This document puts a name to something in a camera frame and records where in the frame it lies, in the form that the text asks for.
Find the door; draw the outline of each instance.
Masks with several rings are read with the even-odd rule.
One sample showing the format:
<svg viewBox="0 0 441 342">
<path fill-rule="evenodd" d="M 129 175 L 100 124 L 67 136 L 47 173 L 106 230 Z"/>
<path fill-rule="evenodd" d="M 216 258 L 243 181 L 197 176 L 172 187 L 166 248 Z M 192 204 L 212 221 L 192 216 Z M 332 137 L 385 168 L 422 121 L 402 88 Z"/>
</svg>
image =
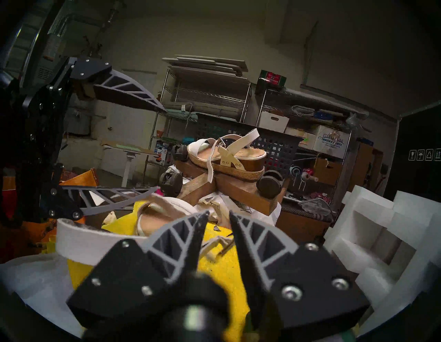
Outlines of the door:
<svg viewBox="0 0 441 342">
<path fill-rule="evenodd" d="M 123 72 L 153 93 L 156 74 L 142 71 Z M 123 144 L 133 144 L 144 148 L 148 147 L 151 132 L 145 131 L 147 125 L 154 119 L 154 112 L 109 103 L 106 116 L 108 127 L 103 132 L 102 139 L 119 141 Z M 146 157 L 147 155 L 145 154 L 136 156 L 131 163 L 128 179 L 132 179 L 136 165 L 138 163 L 144 164 Z M 126 152 L 122 150 L 108 149 L 104 151 L 101 161 L 101 169 L 122 177 L 126 161 Z"/>
</svg>

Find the ceiling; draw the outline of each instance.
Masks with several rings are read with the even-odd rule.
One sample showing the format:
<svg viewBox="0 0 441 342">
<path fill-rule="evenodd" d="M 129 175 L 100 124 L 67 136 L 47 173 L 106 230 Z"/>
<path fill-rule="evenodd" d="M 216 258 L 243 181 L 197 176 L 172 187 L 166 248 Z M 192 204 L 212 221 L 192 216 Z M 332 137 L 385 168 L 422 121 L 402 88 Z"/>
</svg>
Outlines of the ceiling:
<svg viewBox="0 0 441 342">
<path fill-rule="evenodd" d="M 113 3 L 112 0 L 85 1 L 104 16 Z M 303 45 L 318 21 L 314 53 L 340 56 L 398 80 L 404 86 L 423 84 L 427 75 L 439 72 L 434 63 L 439 60 L 434 37 L 441 42 L 441 20 L 435 20 L 437 13 L 441 15 L 437 0 L 403 0 L 406 4 L 397 0 L 124 1 L 127 8 L 119 17 L 213 17 L 252 21 L 262 26 L 265 14 L 271 13 L 267 11 L 267 2 L 268 8 L 283 3 L 284 15 L 275 16 L 271 22 L 274 26 L 280 21 L 280 43 Z"/>
<path fill-rule="evenodd" d="M 112 0 L 86 0 L 95 9 L 107 12 Z M 127 8 L 121 10 L 120 16 L 136 18 L 144 16 L 186 15 L 217 18 L 242 18 L 246 20 L 265 20 L 267 0 L 124 0 Z"/>
</svg>

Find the black wheel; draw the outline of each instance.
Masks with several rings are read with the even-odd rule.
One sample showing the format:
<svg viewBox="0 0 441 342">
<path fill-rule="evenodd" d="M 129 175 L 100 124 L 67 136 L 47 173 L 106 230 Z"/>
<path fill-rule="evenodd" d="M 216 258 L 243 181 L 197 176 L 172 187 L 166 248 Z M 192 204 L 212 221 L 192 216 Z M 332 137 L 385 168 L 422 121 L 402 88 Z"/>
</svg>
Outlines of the black wheel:
<svg viewBox="0 0 441 342">
<path fill-rule="evenodd" d="M 163 173 L 159 177 L 161 191 L 168 197 L 177 197 L 182 189 L 182 175 L 180 173 Z"/>
<path fill-rule="evenodd" d="M 173 160 L 184 162 L 187 160 L 188 151 L 186 145 L 175 145 L 172 147 Z"/>
<path fill-rule="evenodd" d="M 271 176 L 277 180 L 283 181 L 282 175 L 279 173 L 279 171 L 276 171 L 276 170 L 265 171 L 262 176 Z"/>
<path fill-rule="evenodd" d="M 265 176 L 265 174 L 264 174 L 257 181 L 256 187 L 259 190 L 259 193 L 263 197 L 274 198 L 280 193 L 280 191 L 282 189 L 282 181 L 276 179 L 273 176 Z"/>
</svg>

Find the white leather strap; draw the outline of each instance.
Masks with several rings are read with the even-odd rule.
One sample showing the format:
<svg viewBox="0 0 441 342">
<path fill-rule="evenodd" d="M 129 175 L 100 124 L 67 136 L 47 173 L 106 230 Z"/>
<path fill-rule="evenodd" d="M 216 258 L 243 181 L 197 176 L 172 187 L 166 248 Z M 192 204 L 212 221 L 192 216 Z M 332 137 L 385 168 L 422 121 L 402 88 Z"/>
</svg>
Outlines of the white leather strap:
<svg viewBox="0 0 441 342">
<path fill-rule="evenodd" d="M 213 138 L 207 138 L 207 139 L 199 139 L 198 141 L 195 141 L 194 143 L 191 143 L 187 146 L 187 151 L 189 154 L 191 154 L 194 157 L 198 156 L 199 150 L 201 149 L 202 145 L 207 143 L 207 146 L 212 146 L 216 142 Z"/>
<path fill-rule="evenodd" d="M 59 218 L 57 220 L 55 249 L 58 254 L 78 263 L 95 266 L 120 240 L 133 239 L 142 245 L 147 237 L 120 235 L 87 229 L 84 225 Z"/>
<path fill-rule="evenodd" d="M 249 132 L 247 135 L 244 135 L 243 137 L 240 137 L 240 139 L 237 139 L 235 142 L 231 143 L 227 147 L 227 150 L 234 156 L 237 152 L 239 152 L 245 146 L 250 146 L 250 144 L 253 141 L 255 141 L 258 137 L 259 137 L 259 132 L 257 131 L 257 128 L 255 128 L 251 132 Z"/>
<path fill-rule="evenodd" d="M 210 156 L 207 159 L 207 169 L 208 169 L 208 182 L 213 181 L 214 171 L 211 165 L 211 158 L 213 157 L 216 146 L 224 139 L 234 139 L 235 142 L 231 143 L 228 147 L 219 146 L 217 151 L 220 154 L 220 165 L 225 167 L 231 167 L 231 164 L 238 170 L 245 171 L 242 163 L 235 157 L 235 154 L 243 149 L 245 146 L 250 147 L 250 144 L 259 137 L 259 132 L 257 128 L 253 129 L 247 135 L 240 136 L 237 134 L 227 134 L 219 138 L 212 146 Z"/>
</svg>

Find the white sandal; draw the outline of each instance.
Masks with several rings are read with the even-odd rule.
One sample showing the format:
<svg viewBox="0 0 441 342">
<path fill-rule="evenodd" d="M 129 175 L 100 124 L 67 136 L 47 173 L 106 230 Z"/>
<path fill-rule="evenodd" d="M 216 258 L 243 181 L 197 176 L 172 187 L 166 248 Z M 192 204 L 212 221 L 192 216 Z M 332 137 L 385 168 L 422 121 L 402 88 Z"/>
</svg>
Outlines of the white sandal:
<svg viewBox="0 0 441 342">
<path fill-rule="evenodd" d="M 188 145 L 190 160 L 208 170 L 208 181 L 213 181 L 213 172 L 219 171 L 235 178 L 249 182 L 257 181 L 265 172 L 266 152 L 250 147 L 259 137 L 257 128 L 244 136 L 228 134 L 215 140 L 213 138 L 199 139 Z M 235 140 L 225 147 L 224 140 Z"/>
<path fill-rule="evenodd" d="M 55 244 L 57 253 L 78 263 L 95 266 L 118 241 L 133 239 L 141 246 L 148 235 L 164 224 L 197 212 L 187 202 L 173 197 L 152 194 L 146 200 L 148 202 L 138 209 L 135 227 L 139 236 L 111 233 L 59 218 Z"/>
</svg>

